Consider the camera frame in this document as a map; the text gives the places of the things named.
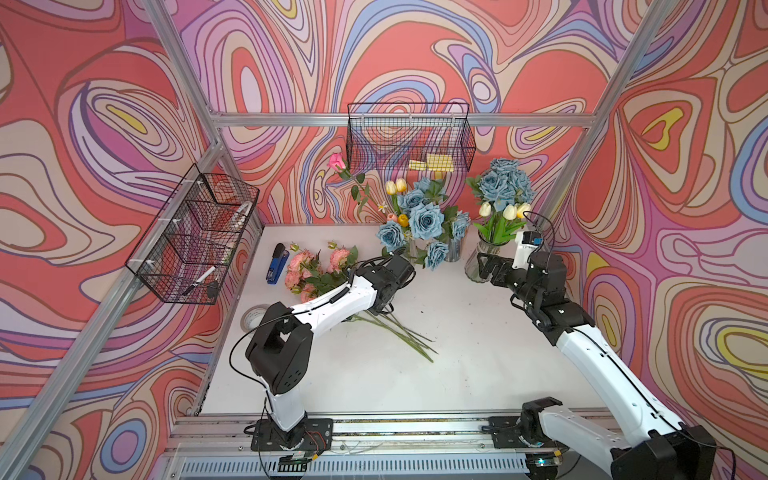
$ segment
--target yellow sticky note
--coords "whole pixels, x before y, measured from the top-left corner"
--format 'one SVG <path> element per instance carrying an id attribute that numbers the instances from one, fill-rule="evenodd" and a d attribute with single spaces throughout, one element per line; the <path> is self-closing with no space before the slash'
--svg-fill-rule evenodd
<path id="1" fill-rule="evenodd" d="M 418 160 L 411 160 L 411 163 L 408 164 L 408 170 L 424 171 L 426 169 L 427 169 L 427 164 Z"/>
<path id="2" fill-rule="evenodd" d="M 450 155 L 427 154 L 427 170 L 453 172 L 453 157 Z"/>

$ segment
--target white tulip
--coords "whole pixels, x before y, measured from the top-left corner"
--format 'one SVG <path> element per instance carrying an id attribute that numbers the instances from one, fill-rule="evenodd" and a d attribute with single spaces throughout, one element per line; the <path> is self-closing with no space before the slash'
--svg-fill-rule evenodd
<path id="1" fill-rule="evenodd" d="M 531 204 L 522 204 L 518 207 L 518 218 L 525 218 L 525 212 L 531 211 Z"/>
<path id="2" fill-rule="evenodd" d="M 507 220 L 514 220 L 516 216 L 518 216 L 518 208 L 515 205 L 509 204 L 504 209 L 504 218 Z"/>
<path id="3" fill-rule="evenodd" d="M 485 202 L 480 206 L 480 217 L 487 217 L 491 214 L 491 204 Z"/>

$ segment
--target black wire basket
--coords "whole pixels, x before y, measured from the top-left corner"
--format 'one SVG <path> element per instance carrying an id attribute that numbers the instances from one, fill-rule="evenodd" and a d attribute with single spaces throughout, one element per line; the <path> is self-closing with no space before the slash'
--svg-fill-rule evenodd
<path id="1" fill-rule="evenodd" d="M 349 169 L 469 171 L 476 145 L 468 113 L 465 102 L 348 104 Z"/>
<path id="2" fill-rule="evenodd" d="M 258 198 L 242 180 L 198 174 L 140 266 L 126 266 L 165 303 L 215 304 Z"/>

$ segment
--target psychedelic wallpaper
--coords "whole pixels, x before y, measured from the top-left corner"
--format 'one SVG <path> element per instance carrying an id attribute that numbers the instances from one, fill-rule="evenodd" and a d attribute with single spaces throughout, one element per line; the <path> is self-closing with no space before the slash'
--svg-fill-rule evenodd
<path id="1" fill-rule="evenodd" d="M 647 9 L 645 0 L 195 0 L 171 6 L 215 111 L 346 112 L 355 101 L 463 100 L 473 112 L 594 111 Z M 470 175 L 525 159 L 538 201 L 580 129 L 479 127 Z M 370 222 L 328 170 L 345 128 L 232 127 L 223 135 L 262 189 L 267 223 Z M 394 175 L 370 171 L 376 185 Z M 450 202 L 476 209 L 466 174 Z"/>
<path id="2" fill-rule="evenodd" d="M 558 221 L 621 358 L 768 478 L 768 5 L 678 4 Z M 730 453 L 716 478 L 730 478 Z"/>
<path id="3" fill-rule="evenodd" d="M 207 148 L 140 3 L 79 5 L 0 2 L 0 442 Z M 140 290 L 27 480 L 146 476 L 252 246 L 216 306 Z"/>

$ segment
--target metal profile bar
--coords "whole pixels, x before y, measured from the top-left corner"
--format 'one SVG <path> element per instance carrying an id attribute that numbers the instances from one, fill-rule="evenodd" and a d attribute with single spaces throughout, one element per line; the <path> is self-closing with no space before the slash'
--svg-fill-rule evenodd
<path id="1" fill-rule="evenodd" d="M 220 145 L 212 144 L 198 162 L 200 170 L 210 171 L 219 154 Z M 176 195 L 168 201 L 167 216 L 176 211 L 192 184 L 193 182 L 183 182 L 179 186 Z M 165 223 L 155 222 L 137 249 L 137 258 L 144 258 L 149 253 L 164 229 Z M 24 476 L 30 462 L 140 287 L 141 281 L 124 268 L 85 328 L 75 338 L 40 393 L 5 440 L 3 448 L 0 449 L 0 480 L 17 480 Z"/>
<path id="2" fill-rule="evenodd" d="M 377 114 L 376 117 L 402 114 Z M 234 114 L 212 113 L 217 127 L 345 127 L 347 114 Z M 473 127 L 591 127 L 594 114 L 468 114 Z"/>
<path id="3" fill-rule="evenodd" d="M 152 26 L 157 32 L 160 43 L 168 53 L 168 58 L 176 71 L 176 76 L 189 94 L 192 107 L 200 119 L 200 124 L 203 125 L 203 129 L 206 131 L 208 139 L 212 144 L 221 144 L 227 152 L 225 156 L 227 161 L 223 163 L 224 171 L 231 177 L 242 180 L 243 176 L 240 173 L 240 169 L 237 168 L 229 148 L 227 148 L 221 137 L 221 133 L 211 120 L 210 105 L 203 93 L 200 82 L 197 80 L 197 76 L 194 74 L 190 60 L 187 57 L 187 52 L 184 49 L 184 44 L 181 42 L 179 32 L 176 30 L 174 21 L 165 8 L 164 2 L 162 0 L 144 0 L 144 7 L 150 22 L 152 22 Z"/>
<path id="4" fill-rule="evenodd" d="M 656 32 L 664 22 L 667 14 L 677 4 L 677 0 L 653 0 L 648 10 L 637 27 L 637 31 L 630 40 L 629 47 L 624 53 L 624 57 L 619 61 L 619 65 L 608 82 L 603 96 L 596 109 L 594 123 L 591 127 L 582 132 L 574 145 L 571 155 L 565 162 L 563 170 L 555 179 L 549 194 L 541 204 L 539 211 L 541 214 L 552 218 L 565 200 L 566 194 L 570 190 L 571 183 L 576 178 L 576 173 L 587 160 L 594 142 L 598 140 L 600 134 L 611 116 L 614 106 L 618 102 L 627 84 L 632 79 L 632 74 L 648 51 L 651 42 L 654 40 Z"/>

